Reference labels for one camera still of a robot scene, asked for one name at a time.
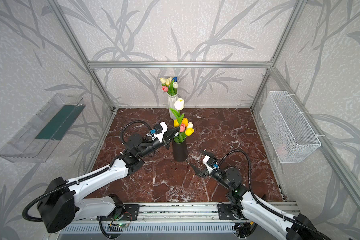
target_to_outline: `brown marble surface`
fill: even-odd
[[[88,197],[103,197],[116,194],[123,202],[226,202],[227,189],[216,180],[200,178],[194,174],[189,163],[203,168],[199,150],[213,152],[221,159],[227,152],[241,148],[247,152],[252,164],[252,188],[259,197],[267,195],[267,201],[282,201],[271,166],[248,108],[185,108],[188,121],[194,124],[195,132],[187,137],[189,156],[185,162],[175,162],[172,147],[156,151],[153,157],[145,157],[145,164],[133,175],[116,180]],[[165,121],[173,126],[168,109],[119,109],[110,127],[93,170],[110,163],[123,151],[120,130],[133,120],[143,120],[153,126]],[[138,132],[145,136],[147,128],[136,124],[125,133]],[[240,153],[232,154],[221,166],[235,166],[241,172],[243,184],[248,183],[248,163]]]

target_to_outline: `white mesh basket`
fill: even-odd
[[[281,163],[301,162],[321,146],[286,91],[270,91],[260,116]]]

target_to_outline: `white vase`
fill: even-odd
[[[169,110],[169,116],[175,120],[177,119],[177,117],[173,114],[173,112],[170,110],[170,108],[175,109],[175,102],[177,101],[177,99],[179,99],[179,97],[177,96],[177,93],[173,96],[169,96],[168,95],[168,110]]]

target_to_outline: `transparent acrylic box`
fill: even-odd
[[[76,120],[85,105],[82,97],[56,94],[0,149],[0,157],[10,162],[45,162]]]

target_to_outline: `leaf pattern wallpaper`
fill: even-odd
[[[58,2],[90,61],[269,61],[295,4],[295,0]],[[96,69],[96,73],[115,106],[164,107],[168,100],[159,78],[177,76],[187,107],[249,107],[265,70],[134,68]]]
[[[276,67],[360,182],[360,1],[308,2]],[[284,194],[329,236],[360,239],[360,212],[321,151],[279,163],[258,114],[277,90],[271,78],[254,112]]]
[[[82,96],[86,107],[45,163],[0,157],[0,240],[43,238],[44,224],[24,220],[23,208],[54,178],[91,169],[111,115],[58,22],[44,14],[46,5],[0,0],[0,148],[56,93]]]

